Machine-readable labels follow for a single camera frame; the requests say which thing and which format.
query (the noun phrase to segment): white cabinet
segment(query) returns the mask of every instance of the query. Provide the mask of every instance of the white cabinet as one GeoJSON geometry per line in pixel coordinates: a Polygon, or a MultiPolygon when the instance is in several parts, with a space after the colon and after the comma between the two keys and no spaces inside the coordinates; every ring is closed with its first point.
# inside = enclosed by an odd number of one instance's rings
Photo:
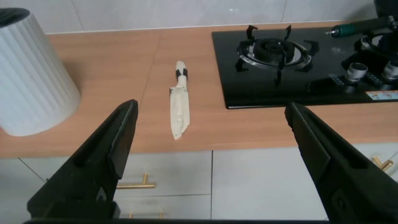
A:
{"type": "Polygon", "coordinates": [[[373,157],[377,157],[381,163],[386,162],[388,159],[392,160],[393,165],[386,170],[386,174],[398,181],[398,156],[396,155],[398,143],[355,144],[354,146],[370,160],[373,157]]]}
{"type": "Polygon", "coordinates": [[[210,219],[210,195],[116,198],[120,218],[210,219]]]}
{"type": "Polygon", "coordinates": [[[27,202],[44,181],[19,159],[0,160],[1,223],[24,223],[30,219],[27,202]]]}
{"type": "Polygon", "coordinates": [[[296,147],[214,151],[213,219],[324,220],[296,147]]]}
{"type": "MultiPolygon", "coordinates": [[[[23,158],[41,178],[50,178],[67,157],[23,158]]],[[[138,184],[144,174],[154,189],[117,190],[114,197],[211,194],[211,151],[130,154],[120,184],[138,184]]]]}

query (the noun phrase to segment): silver knob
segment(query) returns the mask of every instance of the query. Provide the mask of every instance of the silver knob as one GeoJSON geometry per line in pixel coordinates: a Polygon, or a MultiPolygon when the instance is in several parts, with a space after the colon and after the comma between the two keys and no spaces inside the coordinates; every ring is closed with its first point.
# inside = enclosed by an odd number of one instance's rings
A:
{"type": "Polygon", "coordinates": [[[387,80],[396,80],[398,78],[398,61],[389,61],[384,67],[382,76],[387,80]]]}
{"type": "Polygon", "coordinates": [[[346,79],[358,82],[368,72],[368,67],[362,63],[351,63],[347,69],[346,79]]]}

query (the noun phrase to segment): screwdriver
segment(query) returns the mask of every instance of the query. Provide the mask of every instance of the screwdriver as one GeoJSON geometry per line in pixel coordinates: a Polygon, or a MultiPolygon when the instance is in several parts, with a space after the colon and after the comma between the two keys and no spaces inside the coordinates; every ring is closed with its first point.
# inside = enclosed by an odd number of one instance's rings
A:
{"type": "Polygon", "coordinates": [[[361,34],[370,30],[386,28],[389,27],[393,22],[394,18],[392,16],[368,19],[350,24],[337,25],[332,28],[331,31],[328,31],[325,34],[331,35],[332,37],[347,37],[354,34],[361,34]]]}

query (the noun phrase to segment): kitchen counter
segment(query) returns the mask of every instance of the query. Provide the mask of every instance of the kitchen counter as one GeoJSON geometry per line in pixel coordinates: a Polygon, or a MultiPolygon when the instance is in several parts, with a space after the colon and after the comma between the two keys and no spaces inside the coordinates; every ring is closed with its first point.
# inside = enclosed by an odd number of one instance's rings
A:
{"type": "MultiPolygon", "coordinates": [[[[293,24],[293,32],[299,27],[335,24],[293,24]]],[[[227,110],[224,106],[211,32],[246,27],[50,35],[81,92],[80,107],[62,124],[39,134],[12,137],[0,131],[0,157],[69,156],[117,105],[131,98],[139,102],[133,153],[296,145],[284,108],[227,110]],[[177,82],[178,60],[188,68],[191,123],[182,138],[175,141],[170,129],[169,88],[177,82]]],[[[350,143],[398,142],[398,103],[309,108],[350,143]]]]}

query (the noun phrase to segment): knife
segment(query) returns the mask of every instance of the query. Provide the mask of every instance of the knife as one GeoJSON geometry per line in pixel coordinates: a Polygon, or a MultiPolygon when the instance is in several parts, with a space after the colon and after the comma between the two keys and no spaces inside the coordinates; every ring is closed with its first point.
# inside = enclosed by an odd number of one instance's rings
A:
{"type": "Polygon", "coordinates": [[[181,61],[175,67],[177,85],[170,88],[170,122],[174,139],[179,139],[190,123],[187,89],[188,70],[181,61]]]}

